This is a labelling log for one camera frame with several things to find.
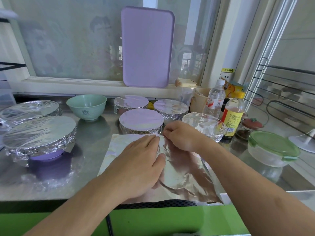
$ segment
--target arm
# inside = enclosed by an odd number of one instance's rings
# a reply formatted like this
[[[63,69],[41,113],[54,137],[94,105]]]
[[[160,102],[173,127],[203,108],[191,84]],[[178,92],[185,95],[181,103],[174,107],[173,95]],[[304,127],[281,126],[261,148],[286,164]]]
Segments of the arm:
[[[211,166],[252,235],[314,235],[315,213],[218,143],[176,121],[163,134]]]
[[[159,137],[130,143],[97,178],[38,223],[25,236],[91,235],[120,203],[138,197],[159,179],[165,156],[156,158]]]

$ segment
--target frosted glass window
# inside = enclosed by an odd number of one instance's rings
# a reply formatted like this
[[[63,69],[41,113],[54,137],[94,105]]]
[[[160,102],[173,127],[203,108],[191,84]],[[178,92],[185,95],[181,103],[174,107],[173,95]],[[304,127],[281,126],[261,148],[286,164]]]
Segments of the frosted glass window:
[[[175,14],[170,83],[189,65],[201,81],[220,0],[10,0],[37,76],[123,80],[121,9]]]

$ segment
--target hand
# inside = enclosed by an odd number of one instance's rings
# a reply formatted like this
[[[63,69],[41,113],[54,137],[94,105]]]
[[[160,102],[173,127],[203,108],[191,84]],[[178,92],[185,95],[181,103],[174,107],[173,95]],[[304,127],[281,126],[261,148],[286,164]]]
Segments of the hand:
[[[144,194],[158,181],[165,167],[165,155],[156,158],[160,138],[146,135],[130,143],[100,175],[116,190],[120,203]]]
[[[200,146],[208,140],[207,136],[182,121],[168,123],[163,135],[170,139],[179,149],[197,152]]]

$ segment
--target forearm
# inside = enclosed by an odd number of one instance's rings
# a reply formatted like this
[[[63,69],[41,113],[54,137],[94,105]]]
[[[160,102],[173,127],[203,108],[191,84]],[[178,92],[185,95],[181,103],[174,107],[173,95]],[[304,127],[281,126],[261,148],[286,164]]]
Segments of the forearm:
[[[118,204],[119,197],[110,185],[93,179],[77,194],[47,216],[25,236],[91,235]]]
[[[211,166],[252,235],[313,235],[315,213],[222,146],[196,151]]]

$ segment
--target mint green bowl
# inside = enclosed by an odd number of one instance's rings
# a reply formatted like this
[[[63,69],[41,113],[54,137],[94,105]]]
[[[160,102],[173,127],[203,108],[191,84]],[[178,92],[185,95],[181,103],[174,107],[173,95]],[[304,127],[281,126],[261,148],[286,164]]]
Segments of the mint green bowl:
[[[104,112],[107,98],[97,94],[85,94],[68,99],[67,105],[81,119],[93,121]]]

